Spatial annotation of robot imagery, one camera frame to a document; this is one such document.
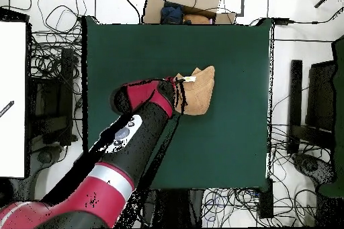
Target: cardboard box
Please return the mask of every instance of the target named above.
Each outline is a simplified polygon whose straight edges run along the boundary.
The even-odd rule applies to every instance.
[[[184,6],[185,14],[196,13],[213,19],[216,25],[233,24],[236,13],[216,13],[220,0],[146,0],[144,8],[144,24],[159,24],[161,20],[161,9],[165,2],[177,3]]]

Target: tan cloth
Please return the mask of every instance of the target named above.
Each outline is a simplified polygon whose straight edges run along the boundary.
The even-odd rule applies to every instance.
[[[187,105],[184,108],[184,114],[190,116],[198,116],[205,114],[210,105],[210,99],[212,98],[212,90],[214,88],[214,66],[209,66],[204,70],[196,68],[191,76],[196,77],[195,82],[183,82],[185,99]],[[177,74],[177,79],[182,79],[179,73]],[[175,96],[175,110],[181,113],[181,104],[183,102],[181,87],[177,85],[178,96]]]
[[[203,15],[184,15],[184,21],[191,21],[192,24],[210,24],[210,20]]]

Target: red robot arm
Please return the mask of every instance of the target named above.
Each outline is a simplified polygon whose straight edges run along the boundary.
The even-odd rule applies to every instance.
[[[113,110],[135,111],[134,120],[115,138],[112,144],[115,149],[107,150],[78,188],[61,203],[48,206],[35,201],[16,202],[3,208],[0,229],[112,228],[172,116],[174,92],[171,79],[125,84],[115,91],[110,99]],[[121,137],[120,134],[130,131],[130,126],[134,133]]]

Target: green table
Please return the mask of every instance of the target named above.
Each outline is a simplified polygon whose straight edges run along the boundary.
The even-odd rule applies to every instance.
[[[270,28],[269,20],[255,27],[99,25],[88,17],[88,148],[118,117],[108,98],[119,85],[214,65],[208,112],[181,117],[152,188],[265,187]]]

